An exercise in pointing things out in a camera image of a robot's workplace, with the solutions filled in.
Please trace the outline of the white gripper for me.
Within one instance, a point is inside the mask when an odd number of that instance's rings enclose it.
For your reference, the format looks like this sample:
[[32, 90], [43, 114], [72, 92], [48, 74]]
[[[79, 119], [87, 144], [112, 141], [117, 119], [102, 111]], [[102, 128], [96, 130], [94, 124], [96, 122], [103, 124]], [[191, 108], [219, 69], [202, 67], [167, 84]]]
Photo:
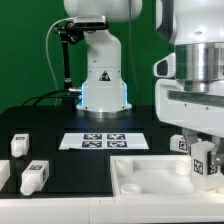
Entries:
[[224, 81], [215, 81], [208, 93], [183, 91], [173, 79], [159, 79], [155, 87], [156, 114], [160, 121], [184, 127], [187, 153], [199, 142], [198, 132], [213, 135], [212, 164], [224, 164]]

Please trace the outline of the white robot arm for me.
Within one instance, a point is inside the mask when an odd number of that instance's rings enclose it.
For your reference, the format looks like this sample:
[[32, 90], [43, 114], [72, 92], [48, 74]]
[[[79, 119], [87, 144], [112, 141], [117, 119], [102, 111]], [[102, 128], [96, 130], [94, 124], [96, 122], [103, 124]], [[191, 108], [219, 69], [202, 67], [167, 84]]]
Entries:
[[[121, 44], [110, 22], [139, 16], [142, 0], [64, 0], [70, 22], [87, 43], [87, 80], [78, 108], [128, 109], [121, 79]], [[211, 163], [224, 165], [224, 0], [156, 0], [156, 31], [174, 52], [154, 64], [158, 118], [180, 126], [190, 150], [197, 134], [213, 137]]]

